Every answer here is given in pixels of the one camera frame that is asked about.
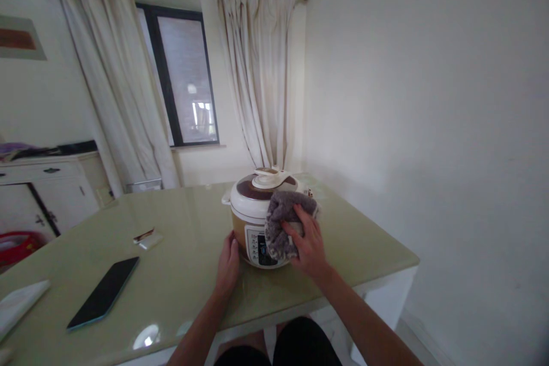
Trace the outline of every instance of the red basket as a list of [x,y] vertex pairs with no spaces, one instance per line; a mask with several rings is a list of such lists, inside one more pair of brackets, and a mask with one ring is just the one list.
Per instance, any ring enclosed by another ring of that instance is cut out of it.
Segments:
[[0,234],[0,268],[20,262],[45,244],[42,236],[35,232]]

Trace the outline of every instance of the forearm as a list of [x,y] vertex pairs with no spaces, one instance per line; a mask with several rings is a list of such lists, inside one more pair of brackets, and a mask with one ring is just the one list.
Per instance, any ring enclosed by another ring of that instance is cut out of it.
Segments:
[[229,296],[214,291],[171,356],[167,366],[203,366],[223,319]]
[[330,266],[315,279],[353,338],[368,366],[421,362],[368,304]]

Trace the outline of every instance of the cabinet handle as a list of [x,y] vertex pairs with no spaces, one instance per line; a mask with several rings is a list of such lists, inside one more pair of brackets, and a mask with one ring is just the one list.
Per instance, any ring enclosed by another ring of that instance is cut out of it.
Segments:
[[42,226],[45,226],[44,224],[44,220],[42,220],[42,217],[40,217],[40,215],[36,215],[36,222],[35,223],[40,223]]
[[47,215],[48,217],[53,220],[55,223],[57,223],[57,216],[53,214],[53,212],[51,210],[48,210],[47,211]]

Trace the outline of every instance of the smartphone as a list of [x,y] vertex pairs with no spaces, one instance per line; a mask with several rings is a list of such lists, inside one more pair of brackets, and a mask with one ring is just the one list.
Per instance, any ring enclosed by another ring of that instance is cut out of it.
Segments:
[[71,331],[103,319],[113,307],[138,261],[139,257],[133,257],[113,264],[70,321],[67,329]]

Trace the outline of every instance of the hand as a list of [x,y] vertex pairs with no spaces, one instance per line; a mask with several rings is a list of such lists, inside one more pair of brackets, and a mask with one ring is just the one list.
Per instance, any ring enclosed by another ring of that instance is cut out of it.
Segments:
[[223,242],[223,250],[217,264],[217,280],[215,292],[222,297],[229,297],[233,293],[234,286],[238,279],[238,242],[234,232],[230,232]]
[[290,262],[318,284],[330,270],[324,254],[324,243],[319,223],[304,211],[301,205],[294,205],[293,210],[303,224],[305,236],[299,236],[287,222],[282,222],[282,228],[291,236],[299,252],[299,257],[291,259]]

